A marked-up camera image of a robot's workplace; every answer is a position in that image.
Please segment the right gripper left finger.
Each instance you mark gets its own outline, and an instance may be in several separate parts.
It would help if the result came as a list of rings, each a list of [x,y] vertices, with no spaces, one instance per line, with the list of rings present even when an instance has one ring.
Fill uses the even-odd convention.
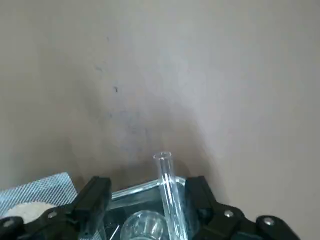
[[[20,216],[0,220],[2,240],[91,240],[111,200],[111,180],[94,176],[68,204],[52,207],[35,220]]]

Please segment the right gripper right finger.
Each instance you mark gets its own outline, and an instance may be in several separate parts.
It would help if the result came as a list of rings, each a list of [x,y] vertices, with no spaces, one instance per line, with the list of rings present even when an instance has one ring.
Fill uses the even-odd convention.
[[[260,215],[255,221],[237,207],[216,200],[204,176],[186,179],[186,194],[196,212],[199,227],[193,240],[298,240],[281,218]]]

